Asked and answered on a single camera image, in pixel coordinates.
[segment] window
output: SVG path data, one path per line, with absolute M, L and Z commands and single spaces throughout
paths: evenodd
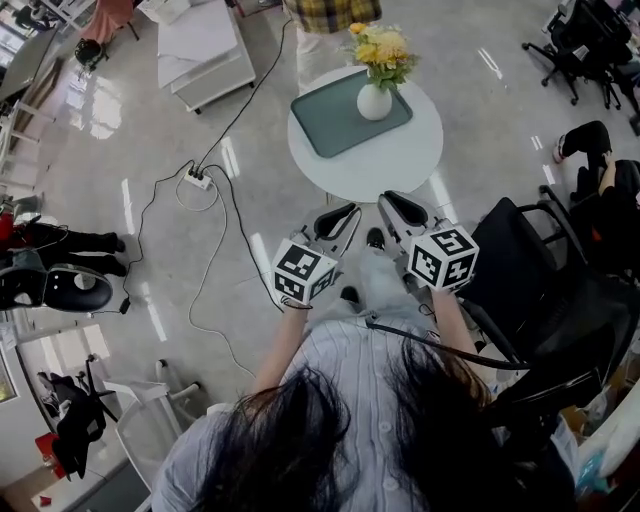
M 4 352 L 0 350 L 0 404 L 18 396 L 11 382 L 11 376 L 7 371 L 4 361 Z

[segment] black bag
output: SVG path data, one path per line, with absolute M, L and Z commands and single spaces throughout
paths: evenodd
M 93 71 L 103 56 L 102 45 L 93 39 L 80 39 L 76 46 L 76 59 L 88 71 Z

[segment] green tray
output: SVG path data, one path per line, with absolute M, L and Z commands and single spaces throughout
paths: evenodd
M 387 117 L 380 121 L 362 117 L 356 100 L 366 83 L 367 71 L 364 70 L 311 91 L 291 103 L 293 115 L 321 157 L 336 156 L 413 117 L 411 107 L 398 91 L 391 91 L 393 105 Z

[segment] long black hair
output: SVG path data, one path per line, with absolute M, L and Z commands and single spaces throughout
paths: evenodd
M 489 393 L 463 361 L 406 340 L 387 378 L 398 403 L 397 476 L 425 509 L 570 510 L 572 489 L 559 506 L 552 479 L 532 486 L 535 462 L 512 460 L 498 443 L 482 418 Z M 348 426 L 339 393 L 310 369 L 241 400 L 212 447 L 196 512 L 338 510 L 350 493 L 336 480 L 349 463 Z
M 196 511 L 334 511 L 335 468 L 350 415 L 332 383 L 305 368 L 283 385 L 246 397 L 212 447 Z

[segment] cable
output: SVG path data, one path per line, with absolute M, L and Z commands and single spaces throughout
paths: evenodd
M 156 180 L 156 182 L 153 184 L 153 195 L 151 196 L 151 201 L 149 201 L 147 203 L 147 206 L 144 207 L 144 209 L 142 210 L 142 213 L 140 214 L 140 229 L 138 229 L 138 247 L 140 248 L 140 257 L 136 260 L 131 260 L 129 262 L 129 264 L 127 265 L 127 273 L 124 276 L 124 280 L 122 281 L 122 289 L 124 290 L 124 293 L 127 294 L 127 299 L 129 300 L 129 303 L 131 303 L 131 294 L 129 293 L 129 291 L 127 290 L 127 279 L 129 279 L 129 274 L 131 273 L 131 267 L 135 264 L 135 263 L 139 263 L 144 259 L 144 250 L 142 249 L 142 241 L 140 240 L 140 238 L 142 237 L 142 229 L 144 228 L 144 214 L 145 212 L 149 209 L 149 207 L 153 204 L 153 202 L 156 200 L 156 194 L 158 193 L 158 185 L 160 183 L 163 183 L 165 181 L 169 181 L 172 180 L 173 178 L 175 178 L 178 174 L 180 174 L 180 172 L 185 169 L 187 166 L 194 166 L 195 165 L 195 161 L 194 160 L 189 160 L 186 163 L 184 163 L 182 165 L 182 167 L 180 167 L 176 172 L 174 172 L 171 176 L 168 176 L 167 178 L 162 178 L 159 180 Z
M 178 203 L 180 203 L 180 205 L 185 208 L 186 210 L 190 211 L 190 212 L 204 212 L 206 210 L 208 210 L 209 208 L 211 208 L 214 204 L 216 204 L 216 202 L 218 201 L 218 199 L 220 199 L 220 203 L 222 204 L 222 214 L 223 214 L 223 219 L 224 219 L 224 223 L 222 226 L 222 234 L 220 235 L 220 238 L 218 239 L 218 243 L 215 247 L 215 249 L 213 250 L 213 253 L 211 254 L 211 257 L 209 258 L 209 263 L 207 263 L 207 268 L 204 271 L 204 275 L 202 276 L 202 280 L 200 281 L 200 287 L 198 288 L 198 293 L 196 293 L 196 296 L 193 298 L 193 300 L 191 301 L 191 305 L 189 306 L 189 313 L 187 315 L 187 318 L 189 319 L 189 324 L 191 325 L 191 327 L 193 327 L 194 329 L 198 329 L 199 331 L 202 332 L 210 332 L 213 334 L 217 334 L 218 336 L 220 336 L 227 344 L 227 347 L 229 348 L 229 353 L 231 354 L 231 359 L 233 359 L 234 364 L 240 368 L 242 371 L 247 372 L 249 375 L 251 375 L 254 379 L 256 378 L 256 376 L 254 375 L 254 373 L 249 370 L 248 368 L 242 366 L 238 360 L 236 359 L 236 355 L 233 352 L 233 348 L 231 348 L 231 343 L 229 342 L 229 340 L 227 339 L 227 337 L 224 335 L 224 333 L 220 332 L 220 331 L 216 331 L 215 329 L 207 329 L 205 327 L 200 327 L 199 325 L 196 325 L 193 321 L 193 319 L 191 318 L 191 314 L 193 312 L 193 306 L 195 305 L 196 301 L 198 300 L 198 297 L 200 297 L 200 294 L 202 293 L 202 289 L 204 288 L 204 283 L 207 280 L 207 276 L 209 275 L 209 270 L 211 269 L 211 264 L 213 263 L 214 258 L 216 257 L 216 254 L 218 254 L 218 250 L 220 249 L 220 246 L 222 245 L 222 241 L 224 240 L 224 235 L 227 233 L 227 208 L 224 204 L 224 199 L 222 198 L 222 195 L 220 195 L 220 190 L 218 189 L 218 186 L 216 185 L 215 181 L 213 180 L 213 176 L 211 176 L 211 174 L 207 171 L 208 167 L 212 167 L 212 166 L 207 166 L 205 168 L 202 169 L 203 173 L 206 173 L 210 178 L 211 181 L 213 183 L 213 188 L 215 190 L 215 198 L 213 199 L 213 201 L 211 202 L 211 204 L 205 208 L 189 208 L 188 206 L 184 205 L 182 203 L 182 201 L 180 201 L 180 197 L 178 196 L 178 186 L 176 186 L 176 199 L 178 200 Z M 219 167 L 220 170 L 222 171 L 223 174 L 226 174 L 221 167 Z M 180 181 L 178 181 L 178 185 L 180 185 L 180 183 L 182 182 L 184 178 L 181 178 Z
M 220 169 L 220 171 L 222 172 L 222 175 L 227 180 L 227 183 L 229 184 L 229 188 L 231 189 L 231 200 L 233 201 L 233 207 L 236 210 L 236 214 L 238 215 L 238 225 L 240 226 L 240 233 L 242 234 L 242 238 L 244 238 L 244 241 L 247 244 L 247 249 L 249 250 L 249 256 L 251 256 L 251 260 L 253 261 L 253 264 L 255 265 L 256 269 L 258 270 L 258 277 L 260 278 L 260 282 L 262 283 L 262 286 L 264 286 L 264 289 L 266 290 L 267 295 L 269 296 L 269 299 L 271 300 L 271 303 L 278 309 L 278 311 L 280 311 L 280 313 L 284 313 L 282 308 L 280 306 L 278 306 L 278 304 L 273 300 L 273 296 L 271 295 L 271 290 L 269 289 L 269 286 L 267 285 L 267 283 L 265 283 L 264 279 L 262 278 L 262 270 L 260 269 L 260 266 L 258 265 L 258 262 L 256 261 L 256 258 L 253 255 L 253 251 L 251 250 L 251 243 L 249 243 L 249 239 L 247 238 L 247 234 L 244 232 L 244 226 L 242 225 L 242 217 L 240 216 L 240 210 L 238 209 L 238 203 L 236 203 L 236 195 L 235 195 L 234 190 L 233 190 L 233 183 L 231 183 L 231 180 L 229 179 L 229 176 L 227 176 L 227 173 L 224 172 L 224 169 L 222 169 L 222 167 L 220 167 L 217 164 L 211 164 L 211 165 L 207 165 L 205 167 L 205 169 L 207 169 L 209 167 L 217 167 L 218 169 Z
M 446 345 L 442 345 L 435 341 L 431 341 L 427 338 L 421 338 L 416 336 L 415 334 L 411 334 L 410 332 L 402 331 L 400 329 L 395 329 L 393 327 L 389 327 L 382 324 L 376 324 L 369 320 L 366 321 L 366 325 L 369 329 L 376 331 L 384 331 L 389 332 L 391 334 L 397 334 L 398 336 L 403 336 L 405 338 L 412 339 L 414 341 L 418 341 L 427 345 L 428 347 L 435 348 L 436 350 L 441 350 L 443 352 L 448 352 L 453 354 L 454 356 L 458 356 L 460 359 L 464 359 L 466 361 L 471 361 L 472 363 L 479 364 L 480 366 L 487 366 L 488 368 L 496 368 L 498 370 L 530 370 L 533 368 L 533 364 L 531 363 L 512 363 L 509 361 L 500 361 L 498 359 L 491 359 L 489 357 L 479 356 L 476 354 L 470 354 L 469 352 L 465 352 L 464 350 L 458 350 L 453 347 L 448 347 Z M 427 331 L 431 336 L 436 336 L 440 338 L 438 333 L 433 331 Z
M 227 132 L 231 129 L 231 127 L 235 124 L 235 122 L 238 120 L 238 118 L 242 115 L 242 113 L 245 111 L 245 109 L 249 106 L 249 103 L 251 103 L 251 100 L 253 99 L 253 97 L 256 95 L 256 93 L 258 92 L 258 89 L 260 89 L 260 86 L 262 85 L 262 82 L 264 82 L 267 77 L 271 74 L 271 72 L 273 71 L 273 68 L 276 67 L 276 64 L 278 63 L 278 61 L 280 60 L 280 56 L 282 55 L 282 49 L 284 48 L 284 30 L 287 28 L 287 25 L 291 23 L 291 20 L 287 21 L 284 25 L 282 25 L 282 33 L 280 36 L 280 49 L 278 50 L 278 55 L 276 55 L 275 60 L 273 61 L 273 64 L 271 64 L 271 67 L 269 68 L 269 70 L 265 73 L 265 75 L 260 79 L 260 81 L 256 84 L 255 88 L 253 89 L 253 92 L 251 93 L 251 96 L 249 96 L 249 99 L 247 100 L 247 102 L 244 104 L 244 106 L 240 109 L 240 112 L 238 112 L 238 115 L 236 115 L 236 117 L 233 118 L 233 121 L 231 121 L 231 123 L 229 123 L 229 125 L 225 128 L 225 130 L 222 132 L 222 135 L 220 135 L 220 137 L 218 138 L 217 141 L 215 141 L 215 143 L 213 144 L 213 146 L 211 146 L 209 148 L 209 151 L 207 151 L 204 155 L 204 157 L 202 158 L 202 160 L 200 160 L 200 163 L 198 164 L 198 167 L 196 169 L 199 169 L 200 166 L 204 163 L 204 161 L 207 159 L 207 157 L 211 154 L 211 152 L 215 149 L 215 147 L 218 145 L 218 143 L 224 138 L 224 136 L 227 134 Z
M 263 84 L 263 82 L 267 79 L 267 77 L 271 74 L 271 72 L 273 71 L 273 69 L 276 67 L 276 64 L 278 64 L 278 61 L 280 60 L 280 57 L 282 56 L 282 50 L 284 48 L 284 36 L 285 36 L 285 29 L 287 28 L 287 25 L 289 25 L 289 23 L 291 23 L 291 20 L 288 20 L 286 23 L 284 23 L 282 25 L 282 31 L 281 31 L 281 38 L 280 38 L 280 47 L 278 49 L 278 54 L 276 55 L 276 58 L 273 61 L 273 64 L 271 65 L 271 67 L 268 69 L 268 71 L 265 73 L 265 75 L 262 77 L 262 79 L 260 79 L 260 81 L 256 84 L 256 86 L 253 89 L 253 92 L 251 93 L 251 95 L 249 96 L 249 98 L 247 99 L 247 101 L 245 102 L 245 104 L 242 106 L 242 108 L 240 109 L 240 111 L 238 112 L 238 114 L 233 118 L 233 120 L 231 121 L 231 123 L 229 123 L 229 125 L 227 125 L 227 127 L 224 129 L 224 131 L 222 132 L 222 135 L 220 135 L 220 137 L 216 140 L 216 142 L 214 142 L 214 144 L 207 150 L 207 152 L 205 153 L 204 157 L 202 158 L 202 160 L 200 160 L 200 163 L 198 163 L 196 165 L 195 160 L 189 160 L 187 161 L 185 164 L 183 164 L 175 173 L 173 173 L 171 176 L 168 176 L 166 178 L 162 178 L 160 180 L 155 181 L 154 185 L 153 185 L 153 195 L 151 196 L 151 200 L 147 203 L 147 205 L 144 207 L 144 209 L 142 210 L 142 213 L 140 214 L 140 228 L 138 230 L 138 237 L 137 237 L 137 242 L 138 242 L 138 247 L 140 248 L 140 257 L 135 259 L 135 260 L 131 260 L 129 262 L 129 264 L 127 265 L 127 273 L 124 277 L 124 280 L 122 282 L 122 289 L 124 290 L 124 292 L 126 293 L 127 297 L 126 299 L 123 301 L 122 305 L 120 306 L 120 310 L 118 311 L 118 313 L 124 314 L 126 313 L 126 311 L 128 310 L 130 304 L 131 304 L 131 294 L 129 293 L 129 291 L 127 290 L 126 284 L 127 284 L 127 280 L 129 278 L 129 274 L 131 273 L 131 267 L 135 264 L 135 263 L 139 263 L 144 259 L 144 250 L 142 248 L 142 230 L 144 228 L 144 215 L 147 211 L 147 209 L 153 204 L 153 202 L 156 199 L 156 194 L 157 194 L 157 190 L 158 190 L 158 185 L 160 183 L 163 183 L 165 181 L 169 181 L 172 180 L 173 178 L 175 178 L 178 174 L 180 174 L 184 169 L 186 169 L 188 166 L 191 166 L 191 170 L 194 170 L 195 168 L 195 172 L 196 173 L 204 173 L 206 172 L 207 169 L 209 168 L 217 168 L 220 170 L 220 172 L 222 173 L 222 175 L 225 177 L 225 179 L 227 180 L 227 182 L 229 183 L 229 187 L 231 190 L 231 198 L 233 201 L 233 206 L 235 208 L 236 214 L 238 215 L 238 224 L 240 226 L 240 232 L 242 233 L 242 237 L 245 240 L 245 243 L 247 244 L 247 248 L 249 250 L 249 255 L 251 256 L 251 260 L 253 261 L 253 264 L 255 265 L 256 269 L 258 270 L 258 275 L 260 277 L 260 281 L 262 282 L 265 290 L 267 291 L 267 294 L 269 295 L 269 299 L 271 300 L 271 302 L 273 303 L 273 305 L 278 308 L 278 310 L 280 312 L 282 312 L 282 309 L 275 303 L 275 301 L 273 300 L 273 297 L 271 296 L 271 292 L 267 286 L 267 284 L 264 282 L 264 280 L 262 279 L 262 272 L 260 270 L 260 267 L 258 266 L 258 263 L 253 255 L 253 252 L 251 251 L 251 244 L 249 243 L 249 239 L 247 238 L 247 235 L 244 231 L 244 226 L 242 225 L 242 217 L 240 216 L 240 210 L 238 209 L 238 204 L 236 202 L 236 198 L 235 198 L 235 193 L 234 193 L 234 189 L 233 189 L 233 184 L 231 183 L 231 180 L 229 179 L 229 176 L 227 175 L 227 173 L 224 171 L 224 169 L 222 169 L 222 167 L 220 167 L 217 164 L 211 164 L 211 165 L 207 165 L 206 167 L 200 169 L 201 165 L 204 163 L 204 161 L 207 159 L 207 157 L 211 154 L 211 152 L 216 148 L 216 146 L 220 143 L 220 141 L 224 138 L 224 136 L 229 132 L 229 130 L 233 127 L 233 125 L 236 123 L 236 121 L 240 118 L 240 116 L 242 115 L 242 113 L 247 109 L 247 107 L 249 106 L 249 104 L 251 103 L 251 101 L 253 100 L 253 98 L 255 97 L 256 93 L 258 92 L 258 90 L 260 89 L 260 86 Z M 211 174 L 209 174 L 209 176 L 212 179 L 213 185 L 215 187 L 215 193 L 216 196 L 214 197 L 213 201 L 211 202 L 211 204 L 209 204 L 208 206 L 206 206 L 205 208 L 201 208 L 201 209 L 194 209 L 194 208 L 190 208 L 188 206 L 186 206 L 182 200 L 180 199 L 180 195 L 178 193 L 178 189 L 180 187 L 180 183 L 182 183 L 184 176 L 180 178 L 180 180 L 178 181 L 177 185 L 176 185 L 176 189 L 175 189 L 175 195 L 176 195 L 176 200 L 178 201 L 178 203 L 185 208 L 188 211 L 192 211 L 192 212 L 203 212 L 208 210 L 209 208 L 212 208 L 215 203 L 217 202 L 218 198 L 220 198 L 220 202 L 222 203 L 222 208 L 223 208 L 223 213 L 224 213 L 224 227 L 223 227 L 223 231 L 222 231 L 222 235 L 220 237 L 220 240 L 218 241 L 218 244 L 213 252 L 213 254 L 211 255 L 211 257 L 209 258 L 209 263 L 207 264 L 207 268 L 205 270 L 204 276 L 202 278 L 202 281 L 200 283 L 200 288 L 198 289 L 198 293 L 196 294 L 195 298 L 193 299 L 193 301 L 191 302 L 191 305 L 189 306 L 189 313 L 188 313 L 188 320 L 189 323 L 192 327 L 194 327 L 195 329 L 198 329 L 200 331 L 203 332 L 209 332 L 209 333 L 213 333 L 213 334 L 217 334 L 218 336 L 220 336 L 222 339 L 225 340 L 225 342 L 227 343 L 227 346 L 229 348 L 229 352 L 231 354 L 231 357 L 233 359 L 233 362 L 236 364 L 236 366 L 238 366 L 240 369 L 242 369 L 243 371 L 247 372 L 248 374 L 250 374 L 251 376 L 253 376 L 255 378 L 255 375 L 248 370 L 247 368 L 245 368 L 244 366 L 242 366 L 238 360 L 235 357 L 235 354 L 233 352 L 233 349 L 231 348 L 231 343 L 229 342 L 229 340 L 227 339 L 227 337 L 224 335 L 224 333 L 220 332 L 220 331 L 216 331 L 214 329 L 206 329 L 200 326 L 197 326 L 193 323 L 192 319 L 191 319 L 191 313 L 193 310 L 193 306 L 195 304 L 195 302 L 197 301 L 198 297 L 200 296 L 200 294 L 202 293 L 202 289 L 204 288 L 204 283 L 206 282 L 207 276 L 209 274 L 209 270 L 211 268 L 211 265 L 213 263 L 213 260 L 216 256 L 216 254 L 218 253 L 218 250 L 220 249 L 220 245 L 222 244 L 222 240 L 224 239 L 224 236 L 226 234 L 226 230 L 227 230 L 227 210 L 226 210 L 226 206 L 224 204 L 224 200 L 222 199 L 222 196 L 220 194 L 220 190 L 218 189 L 217 184 L 215 183 L 215 181 L 213 180 L 213 176 L 211 176 Z M 103 313 L 116 313 L 116 311 L 112 311 L 112 310 L 105 310 L 105 311 L 96 311 L 93 314 L 103 314 Z

